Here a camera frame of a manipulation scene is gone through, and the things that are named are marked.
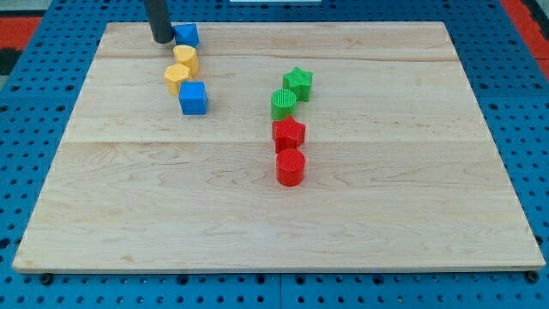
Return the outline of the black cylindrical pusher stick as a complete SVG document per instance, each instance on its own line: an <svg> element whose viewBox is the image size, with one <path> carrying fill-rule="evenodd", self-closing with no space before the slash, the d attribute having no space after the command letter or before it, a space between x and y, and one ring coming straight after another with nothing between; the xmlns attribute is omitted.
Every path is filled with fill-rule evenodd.
<svg viewBox="0 0 549 309"><path fill-rule="evenodd" d="M143 0L153 39L156 43L173 41L171 19L166 0Z"/></svg>

